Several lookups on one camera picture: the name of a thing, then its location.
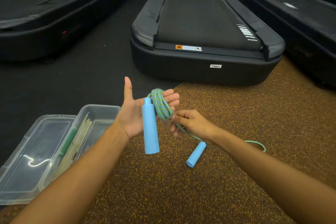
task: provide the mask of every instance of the speckled rubber flooring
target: speckled rubber flooring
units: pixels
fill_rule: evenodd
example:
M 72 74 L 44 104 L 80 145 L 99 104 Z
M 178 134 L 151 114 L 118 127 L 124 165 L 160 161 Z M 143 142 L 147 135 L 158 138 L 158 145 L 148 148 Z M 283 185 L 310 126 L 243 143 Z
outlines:
M 321 90 L 283 58 L 267 80 L 248 88 L 182 83 L 180 109 L 198 109 L 215 124 L 336 188 L 336 94 Z M 219 148 L 193 169 L 197 145 L 159 124 L 160 153 L 144 154 L 136 137 L 97 196 L 84 223 L 292 223 Z M 8 222 L 22 206 L 4 209 Z

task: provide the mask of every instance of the warning label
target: warning label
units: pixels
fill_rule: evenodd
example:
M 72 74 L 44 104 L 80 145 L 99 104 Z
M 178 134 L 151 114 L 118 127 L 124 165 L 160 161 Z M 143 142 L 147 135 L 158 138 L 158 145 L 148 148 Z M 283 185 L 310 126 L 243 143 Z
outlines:
M 186 51 L 197 51 L 197 52 L 201 52 L 202 51 L 202 47 L 198 47 L 198 46 L 187 46 L 187 45 L 176 45 L 175 49 L 178 50 L 186 50 Z

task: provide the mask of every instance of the rubber gym floor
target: rubber gym floor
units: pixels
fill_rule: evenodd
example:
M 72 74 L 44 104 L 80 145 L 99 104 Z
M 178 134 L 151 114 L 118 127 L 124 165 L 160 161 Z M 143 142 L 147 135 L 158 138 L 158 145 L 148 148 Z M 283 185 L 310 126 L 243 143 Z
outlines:
M 197 109 L 245 140 L 336 188 L 336 93 L 317 88 L 286 57 L 253 87 L 224 87 L 148 77 L 132 63 L 131 24 L 146 0 L 128 0 L 52 64 L 0 64 L 1 165 L 44 114 L 77 114 L 86 104 L 122 105 L 123 78 L 134 98 L 174 88 L 180 109 Z M 159 124 L 160 153 L 134 138 L 83 223 L 292 223 L 223 151 L 207 148 L 191 169 L 197 142 Z M 24 207 L 2 209 L 0 223 Z

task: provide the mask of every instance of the blue plastic handle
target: blue plastic handle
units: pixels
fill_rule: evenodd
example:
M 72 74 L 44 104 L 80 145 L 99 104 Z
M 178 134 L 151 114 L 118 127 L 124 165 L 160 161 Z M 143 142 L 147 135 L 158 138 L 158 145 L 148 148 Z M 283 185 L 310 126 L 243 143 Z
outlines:
M 187 159 L 187 165 L 191 168 L 193 168 L 196 164 L 196 162 L 198 161 L 198 159 L 200 158 L 202 152 L 204 151 L 205 147 L 207 146 L 207 144 L 205 142 L 200 142 L 198 144 L 198 146 L 196 147 L 196 149 L 192 152 L 192 154 L 190 155 L 190 157 Z
M 143 135 L 145 138 L 145 153 L 154 154 L 160 151 L 158 128 L 156 126 L 155 109 L 151 98 L 145 98 L 142 106 Z

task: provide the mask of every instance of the forearm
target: forearm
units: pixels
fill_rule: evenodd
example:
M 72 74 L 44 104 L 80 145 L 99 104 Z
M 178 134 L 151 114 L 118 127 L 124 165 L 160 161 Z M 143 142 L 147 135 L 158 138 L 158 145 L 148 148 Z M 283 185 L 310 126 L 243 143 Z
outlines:
M 220 130 L 216 142 L 298 223 L 336 223 L 336 191 Z
M 81 159 L 28 204 L 13 223 L 78 223 L 127 142 L 126 133 L 112 125 Z

